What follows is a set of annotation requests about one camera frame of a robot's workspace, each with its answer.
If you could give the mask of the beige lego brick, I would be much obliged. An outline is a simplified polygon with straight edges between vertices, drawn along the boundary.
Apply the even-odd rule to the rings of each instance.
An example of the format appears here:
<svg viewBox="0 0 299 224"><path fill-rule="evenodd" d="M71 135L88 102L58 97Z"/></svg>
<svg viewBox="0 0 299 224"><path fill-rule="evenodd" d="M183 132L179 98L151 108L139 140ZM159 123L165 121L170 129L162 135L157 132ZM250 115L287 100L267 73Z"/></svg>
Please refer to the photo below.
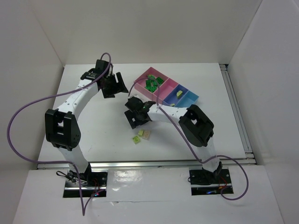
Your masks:
<svg viewBox="0 0 299 224"><path fill-rule="evenodd" d="M151 131L150 130L144 130L142 138L145 140L148 140L150 137Z"/></svg>

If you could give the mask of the long green lego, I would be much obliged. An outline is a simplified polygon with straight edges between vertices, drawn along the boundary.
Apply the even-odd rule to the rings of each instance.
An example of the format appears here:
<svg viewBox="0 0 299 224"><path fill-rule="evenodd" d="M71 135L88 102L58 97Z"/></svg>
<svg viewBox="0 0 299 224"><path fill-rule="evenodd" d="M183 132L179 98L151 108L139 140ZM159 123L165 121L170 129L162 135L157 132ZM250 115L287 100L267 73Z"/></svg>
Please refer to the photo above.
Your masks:
<svg viewBox="0 0 299 224"><path fill-rule="evenodd" d="M154 93L157 90L157 87L156 86L146 86L145 89Z"/></svg>

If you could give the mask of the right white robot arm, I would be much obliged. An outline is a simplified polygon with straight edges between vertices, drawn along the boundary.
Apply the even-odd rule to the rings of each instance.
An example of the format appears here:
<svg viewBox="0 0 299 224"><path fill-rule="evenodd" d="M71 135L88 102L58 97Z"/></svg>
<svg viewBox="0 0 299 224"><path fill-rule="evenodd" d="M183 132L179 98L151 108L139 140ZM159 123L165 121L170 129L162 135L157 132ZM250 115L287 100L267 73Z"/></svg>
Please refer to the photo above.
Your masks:
<svg viewBox="0 0 299 224"><path fill-rule="evenodd" d="M152 121L172 123L202 165L205 176L218 178L222 163L214 147L214 124L197 105L174 107L130 97L125 106L128 108L125 115L132 129Z"/></svg>

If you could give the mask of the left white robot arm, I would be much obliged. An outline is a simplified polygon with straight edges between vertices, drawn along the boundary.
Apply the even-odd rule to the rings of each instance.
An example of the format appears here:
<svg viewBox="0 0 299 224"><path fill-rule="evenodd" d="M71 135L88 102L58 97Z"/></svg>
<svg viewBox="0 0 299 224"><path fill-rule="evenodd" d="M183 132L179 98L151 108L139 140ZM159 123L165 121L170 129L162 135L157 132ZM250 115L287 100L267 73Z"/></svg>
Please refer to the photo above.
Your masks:
<svg viewBox="0 0 299 224"><path fill-rule="evenodd" d="M114 98L117 93L128 92L121 73L113 73L113 65L102 59L98 59L95 67L81 76L75 92L64 103L45 113L46 140L69 161L71 176L79 174L84 181L90 178L92 170L79 147L81 131L77 120L99 91L104 98Z"/></svg>

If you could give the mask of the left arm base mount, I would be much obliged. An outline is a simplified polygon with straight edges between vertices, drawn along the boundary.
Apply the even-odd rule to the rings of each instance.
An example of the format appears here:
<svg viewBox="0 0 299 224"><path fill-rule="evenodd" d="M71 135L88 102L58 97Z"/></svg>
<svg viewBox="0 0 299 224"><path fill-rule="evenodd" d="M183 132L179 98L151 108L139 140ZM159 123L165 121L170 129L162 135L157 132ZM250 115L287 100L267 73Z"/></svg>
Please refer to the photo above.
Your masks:
<svg viewBox="0 0 299 224"><path fill-rule="evenodd" d="M76 175L62 171L56 172L57 176L65 178L63 198L79 198L79 180ZM89 180L81 179L82 197L88 198L107 196L107 171L91 172Z"/></svg>

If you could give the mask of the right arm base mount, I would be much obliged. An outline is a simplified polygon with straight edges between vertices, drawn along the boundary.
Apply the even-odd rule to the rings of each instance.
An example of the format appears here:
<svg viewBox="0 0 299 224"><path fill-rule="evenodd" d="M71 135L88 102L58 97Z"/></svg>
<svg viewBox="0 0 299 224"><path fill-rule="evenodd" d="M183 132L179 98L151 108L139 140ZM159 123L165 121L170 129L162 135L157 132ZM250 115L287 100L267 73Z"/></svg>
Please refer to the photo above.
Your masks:
<svg viewBox="0 0 299 224"><path fill-rule="evenodd" d="M233 186L228 169L222 169L220 174L213 178L203 169L189 170L187 179L191 185L191 195L220 195L233 194Z"/></svg>

